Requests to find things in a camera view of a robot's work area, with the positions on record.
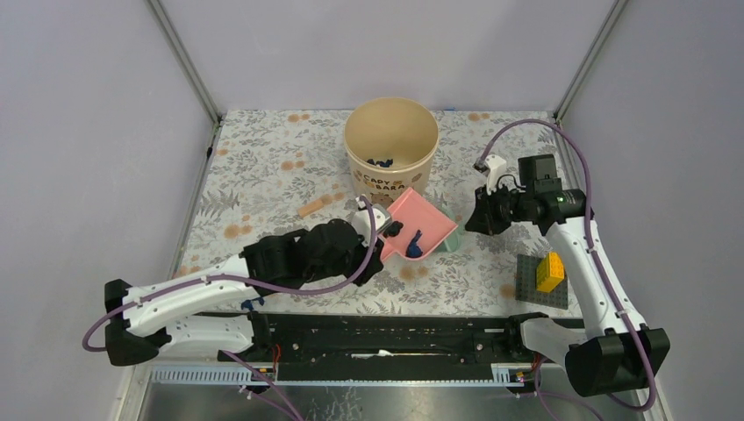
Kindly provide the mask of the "green hand brush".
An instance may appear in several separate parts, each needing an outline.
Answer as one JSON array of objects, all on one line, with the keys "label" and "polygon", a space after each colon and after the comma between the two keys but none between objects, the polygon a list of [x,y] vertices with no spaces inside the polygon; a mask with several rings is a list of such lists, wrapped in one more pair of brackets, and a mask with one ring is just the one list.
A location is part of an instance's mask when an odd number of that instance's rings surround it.
[{"label": "green hand brush", "polygon": [[452,231],[434,250],[436,253],[454,253],[461,248],[463,229],[460,225]]}]

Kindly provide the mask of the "pink plastic dustpan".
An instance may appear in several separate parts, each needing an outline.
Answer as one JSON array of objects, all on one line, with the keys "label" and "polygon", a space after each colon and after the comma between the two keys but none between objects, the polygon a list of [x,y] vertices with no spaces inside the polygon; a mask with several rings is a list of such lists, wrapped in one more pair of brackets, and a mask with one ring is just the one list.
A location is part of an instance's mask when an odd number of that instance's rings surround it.
[{"label": "pink plastic dustpan", "polygon": [[[384,242],[380,259],[385,262],[393,255],[410,261],[419,261],[428,257],[435,248],[457,228],[454,220],[429,203],[415,189],[408,188],[392,205],[387,208],[392,221],[404,224],[401,232],[394,238],[380,239]],[[405,257],[405,250],[417,230],[423,235],[419,245],[423,249],[423,256],[418,259]]]}]

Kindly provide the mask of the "small blue paper scrap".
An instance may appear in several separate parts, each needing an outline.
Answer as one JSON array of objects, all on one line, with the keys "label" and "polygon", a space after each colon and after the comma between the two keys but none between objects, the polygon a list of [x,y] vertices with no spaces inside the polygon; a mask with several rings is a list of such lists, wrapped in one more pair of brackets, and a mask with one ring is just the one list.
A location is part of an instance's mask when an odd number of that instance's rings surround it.
[{"label": "small blue paper scrap", "polygon": [[417,230],[413,237],[411,238],[410,242],[408,243],[406,250],[405,250],[405,257],[411,258],[411,259],[418,259],[423,256],[423,249],[419,245],[419,241],[422,237],[423,233],[420,230]]}]

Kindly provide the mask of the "dark blue paper scrap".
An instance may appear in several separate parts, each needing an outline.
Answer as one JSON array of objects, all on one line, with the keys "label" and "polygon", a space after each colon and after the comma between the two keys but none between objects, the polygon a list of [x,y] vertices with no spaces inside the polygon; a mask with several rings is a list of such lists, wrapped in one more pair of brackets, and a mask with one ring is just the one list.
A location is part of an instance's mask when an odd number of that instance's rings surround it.
[{"label": "dark blue paper scrap", "polygon": [[374,159],[367,159],[366,162],[370,166],[379,167],[379,168],[391,168],[394,160],[393,159],[387,159],[387,160],[374,160]]}]

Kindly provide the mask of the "small black paper scrap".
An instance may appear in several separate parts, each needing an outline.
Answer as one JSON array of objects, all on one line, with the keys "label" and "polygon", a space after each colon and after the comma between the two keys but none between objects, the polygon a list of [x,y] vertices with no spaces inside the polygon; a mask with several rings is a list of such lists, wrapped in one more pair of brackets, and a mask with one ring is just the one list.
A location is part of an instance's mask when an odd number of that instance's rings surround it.
[{"label": "small black paper scrap", "polygon": [[383,236],[385,238],[396,237],[403,229],[404,224],[399,221],[393,221],[384,231]]}]

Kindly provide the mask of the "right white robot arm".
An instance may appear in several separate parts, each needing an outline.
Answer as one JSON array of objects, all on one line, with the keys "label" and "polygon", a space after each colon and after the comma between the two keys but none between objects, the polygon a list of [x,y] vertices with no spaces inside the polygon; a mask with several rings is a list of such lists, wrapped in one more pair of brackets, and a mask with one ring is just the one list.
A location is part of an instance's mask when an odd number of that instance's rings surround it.
[{"label": "right white robot arm", "polygon": [[512,189],[499,183],[505,172],[495,154],[474,167],[487,179],[475,191],[466,231],[498,235],[514,223],[536,225],[561,258],[583,315],[583,333],[539,312],[509,317],[506,355],[524,361],[537,353],[559,364],[580,396],[634,389],[654,396],[669,337],[648,327],[621,287],[600,243],[588,192],[563,187],[551,154],[520,158]]}]

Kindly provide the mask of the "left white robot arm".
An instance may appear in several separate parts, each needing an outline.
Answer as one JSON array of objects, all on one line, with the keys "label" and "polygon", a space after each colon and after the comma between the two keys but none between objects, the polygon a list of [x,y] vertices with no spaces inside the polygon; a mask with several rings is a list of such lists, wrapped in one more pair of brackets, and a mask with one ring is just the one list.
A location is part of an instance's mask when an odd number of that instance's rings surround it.
[{"label": "left white robot arm", "polygon": [[269,235],[213,267],[170,281],[136,287],[121,279],[104,286],[104,352],[114,367],[138,365],[171,353],[222,350],[262,360],[270,334],[248,319],[219,325],[203,311],[229,301],[276,293],[311,296],[361,286],[383,268],[379,234],[385,217],[358,212],[311,229]]}]

